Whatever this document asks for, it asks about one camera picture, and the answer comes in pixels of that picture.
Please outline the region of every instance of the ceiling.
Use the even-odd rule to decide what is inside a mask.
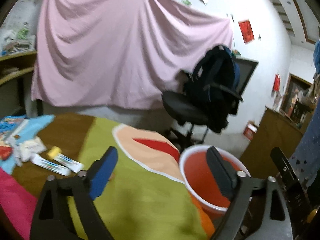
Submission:
[[[314,50],[320,38],[320,24],[305,0],[270,0],[294,45]]]

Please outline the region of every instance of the chair base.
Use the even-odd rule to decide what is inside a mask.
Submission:
[[[192,130],[194,125],[191,126],[191,129],[188,131],[187,135],[183,135],[182,133],[178,132],[177,130],[170,128],[169,130],[164,132],[165,137],[175,146],[177,145],[179,147],[178,150],[180,153],[182,153],[186,148],[197,145],[197,144],[203,144],[204,139],[208,133],[209,128],[205,131],[205,134],[202,138],[202,140],[197,140],[192,138]],[[170,138],[171,132],[176,136],[176,138]]]

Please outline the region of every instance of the black backpack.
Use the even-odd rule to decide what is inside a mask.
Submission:
[[[230,50],[218,45],[199,61],[184,84],[184,93],[192,104],[209,116],[207,126],[216,133],[220,133],[228,125],[227,117],[234,98],[217,88],[204,90],[204,87],[215,82],[234,90],[239,80],[239,73],[235,73],[235,70],[237,66]]]

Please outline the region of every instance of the red bucket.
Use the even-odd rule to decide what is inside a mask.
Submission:
[[[195,145],[183,151],[179,160],[180,172],[188,191],[198,199],[203,210],[212,220],[223,216],[230,201],[222,196],[206,161],[206,152],[210,145]],[[244,171],[250,176],[246,167],[234,157],[217,148],[224,160],[231,163],[236,171]]]

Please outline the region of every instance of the bucket rim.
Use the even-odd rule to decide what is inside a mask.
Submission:
[[[207,206],[207,207],[210,207],[216,211],[218,211],[219,213],[225,213],[227,212],[228,208],[226,207],[219,207],[219,206],[216,206],[216,205],[213,205],[209,202],[207,202],[206,200],[204,200],[202,197],[200,197],[194,190],[193,188],[190,186],[188,180],[187,180],[187,177],[185,175],[185,172],[184,172],[184,165],[187,161],[187,159],[191,156],[191,155],[194,155],[196,154],[197,152],[199,151],[204,151],[204,150],[207,150],[209,149],[210,147],[215,147],[217,149],[217,151],[224,157],[227,157],[228,159],[230,159],[231,161],[233,161],[236,165],[240,165],[241,167],[241,170],[243,170],[248,176],[250,176],[250,173],[249,171],[247,170],[247,168],[244,166],[244,164],[238,160],[234,155],[232,155],[231,153],[219,148],[219,147],[216,147],[214,145],[193,145],[193,146],[190,146],[188,148],[186,148],[182,153],[181,153],[181,157],[179,159],[179,169],[180,169],[180,173],[182,174],[183,176],[183,179],[185,181],[185,185],[186,185],[186,188],[189,192],[191,192],[191,194],[198,200],[200,201],[203,205]]]

